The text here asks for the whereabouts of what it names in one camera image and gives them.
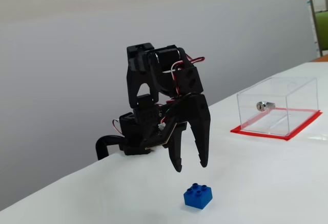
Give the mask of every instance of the robotic arm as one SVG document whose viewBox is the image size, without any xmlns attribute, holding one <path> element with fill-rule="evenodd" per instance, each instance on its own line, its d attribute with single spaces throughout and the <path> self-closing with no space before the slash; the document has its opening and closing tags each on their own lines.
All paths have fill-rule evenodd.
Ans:
<svg viewBox="0 0 328 224">
<path fill-rule="evenodd" d="M 126 155 L 142 155 L 157 146 L 169 149 L 170 160 L 181 172 L 181 134 L 191 125 L 200 164 L 207 166 L 209 157 L 210 112 L 201 94 L 203 88 L 197 68 L 183 48 L 167 46 L 154 49 L 150 43 L 130 46 L 128 52 L 128 94 L 133 113 L 119 118 L 122 136 L 108 135 L 96 143 L 98 160 L 109 155 L 107 146 L 119 145 Z M 146 83 L 150 94 L 138 95 Z M 163 106 L 157 104 L 158 94 L 171 100 Z"/>
</svg>

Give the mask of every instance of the gray wall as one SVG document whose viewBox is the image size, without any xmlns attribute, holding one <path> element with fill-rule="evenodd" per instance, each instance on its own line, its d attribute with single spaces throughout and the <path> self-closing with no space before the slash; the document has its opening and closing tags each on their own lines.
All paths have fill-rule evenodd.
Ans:
<svg viewBox="0 0 328 224">
<path fill-rule="evenodd" d="M 0 210 L 96 161 L 96 140 L 129 111 L 126 46 L 204 55 L 197 67 L 209 104 L 316 55 L 305 0 L 19 15 L 0 24 Z"/>
</svg>

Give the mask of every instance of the white tabletop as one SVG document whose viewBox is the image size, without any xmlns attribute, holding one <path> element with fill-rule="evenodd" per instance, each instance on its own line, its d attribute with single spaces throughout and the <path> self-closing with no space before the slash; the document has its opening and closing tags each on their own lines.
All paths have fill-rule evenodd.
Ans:
<svg viewBox="0 0 328 224">
<path fill-rule="evenodd" d="M 190 128 L 182 134 L 182 172 L 159 148 L 113 154 L 0 212 L 1 224 L 327 223 L 328 63 L 307 63 L 277 76 L 317 76 L 316 121 L 290 141 L 230 133 L 239 125 L 236 96 L 210 107 L 207 168 Z M 192 183 L 212 188 L 203 210 L 186 207 Z"/>
</svg>

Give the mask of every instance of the transparent plastic case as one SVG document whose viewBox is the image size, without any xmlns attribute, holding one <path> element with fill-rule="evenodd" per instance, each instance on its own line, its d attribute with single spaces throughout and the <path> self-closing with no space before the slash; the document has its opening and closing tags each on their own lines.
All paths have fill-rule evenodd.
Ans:
<svg viewBox="0 0 328 224">
<path fill-rule="evenodd" d="M 317 112 L 317 78 L 269 78 L 237 94 L 241 131 L 289 136 Z"/>
</svg>

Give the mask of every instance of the red base plate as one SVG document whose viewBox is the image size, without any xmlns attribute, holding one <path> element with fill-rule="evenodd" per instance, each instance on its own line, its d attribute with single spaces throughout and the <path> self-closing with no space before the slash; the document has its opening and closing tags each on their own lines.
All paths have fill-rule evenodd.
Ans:
<svg viewBox="0 0 328 224">
<path fill-rule="evenodd" d="M 241 130 L 241 126 L 238 126 L 237 128 L 231 130 L 232 133 L 238 133 L 243 135 L 249 135 L 249 136 L 256 136 L 256 137 L 264 137 L 264 138 L 278 138 L 278 139 L 284 139 L 284 140 L 290 140 L 291 138 L 295 137 L 299 132 L 301 132 L 304 128 L 306 128 L 308 125 L 310 125 L 315 119 L 317 119 L 322 112 L 317 111 L 312 117 L 310 117 L 308 120 L 306 120 L 301 126 L 296 128 L 293 132 L 291 132 L 288 136 L 277 136 L 277 135 L 270 135 L 270 134 L 261 134 L 261 133 L 252 133 L 252 132 L 245 132 Z M 243 125 L 249 125 L 251 123 L 254 123 L 255 121 L 261 119 L 263 114 L 260 114 L 259 117 L 256 117 L 255 119 L 252 119 L 252 122 L 248 121 L 247 123 Z"/>
</svg>

